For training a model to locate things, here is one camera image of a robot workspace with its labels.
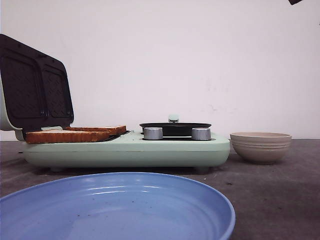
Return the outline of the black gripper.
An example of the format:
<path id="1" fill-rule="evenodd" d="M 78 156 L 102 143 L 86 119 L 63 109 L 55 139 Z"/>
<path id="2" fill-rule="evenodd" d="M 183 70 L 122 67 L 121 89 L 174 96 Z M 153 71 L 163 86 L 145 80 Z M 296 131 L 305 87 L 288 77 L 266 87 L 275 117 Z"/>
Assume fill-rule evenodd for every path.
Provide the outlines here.
<path id="1" fill-rule="evenodd" d="M 299 3 L 299 2 L 301 2 L 302 0 L 288 0 L 288 1 L 289 1 L 289 3 L 291 5 L 295 5 L 295 4 Z"/>

